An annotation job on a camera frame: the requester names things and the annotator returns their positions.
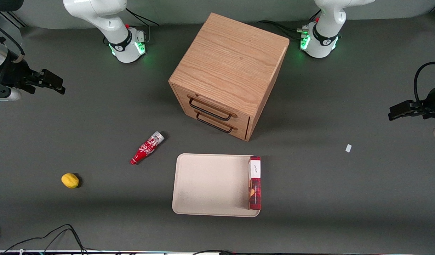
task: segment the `wood grain top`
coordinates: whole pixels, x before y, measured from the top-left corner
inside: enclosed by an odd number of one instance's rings
[[[169,82],[253,116],[289,43],[211,13]]]

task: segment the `wooden cabinet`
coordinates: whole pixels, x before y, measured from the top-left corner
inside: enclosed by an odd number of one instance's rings
[[[248,141],[289,42],[211,13],[169,84],[186,115]]]

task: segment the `drawer handle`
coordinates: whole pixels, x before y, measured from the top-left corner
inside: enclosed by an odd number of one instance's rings
[[[225,129],[221,129],[220,127],[218,127],[218,126],[214,126],[213,124],[211,124],[211,123],[209,123],[209,122],[207,122],[207,121],[204,121],[204,120],[202,120],[202,119],[200,119],[198,116],[200,116],[200,113],[197,113],[197,120],[198,121],[200,121],[200,122],[202,122],[202,123],[205,123],[206,125],[208,125],[208,126],[212,126],[213,128],[215,128],[215,129],[219,129],[220,131],[222,131],[222,132],[224,132],[224,133],[230,133],[232,130],[233,130],[233,127],[230,127],[230,129],[229,130],[225,130]]]
[[[203,113],[206,113],[206,114],[208,114],[208,115],[211,115],[211,116],[213,116],[214,118],[217,118],[217,119],[222,120],[222,121],[228,121],[228,120],[230,119],[230,117],[231,117],[231,114],[229,114],[227,118],[222,118],[221,116],[218,116],[218,115],[215,115],[214,113],[208,112],[208,111],[206,111],[205,109],[202,109],[202,108],[200,108],[200,107],[198,107],[198,106],[196,106],[196,105],[193,105],[193,104],[192,104],[192,101],[193,101],[193,100],[194,100],[194,99],[193,99],[192,97],[191,97],[190,100],[189,100],[189,105],[190,105],[192,108],[197,109],[197,110],[199,110],[199,111],[201,111],[201,112],[203,112]]]

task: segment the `lemon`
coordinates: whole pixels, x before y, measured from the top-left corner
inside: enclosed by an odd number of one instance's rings
[[[79,186],[79,178],[72,173],[66,173],[62,176],[62,182],[66,187],[70,189],[77,188]]]

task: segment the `dark gray tabletop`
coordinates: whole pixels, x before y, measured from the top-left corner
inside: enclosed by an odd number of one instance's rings
[[[291,42],[250,142],[187,117],[167,83],[200,27],[153,27],[147,55],[131,64],[97,29],[23,31],[31,68],[58,74],[67,91],[0,104],[0,249],[70,223],[102,250],[435,254],[435,120],[387,118],[413,99],[417,68],[435,61],[434,15],[348,21],[325,59]],[[420,95],[433,87],[429,67]],[[169,139],[130,165],[156,130]],[[175,214],[186,152],[261,155],[260,215]],[[83,187],[66,188],[67,172]],[[67,234],[52,249],[77,246]]]

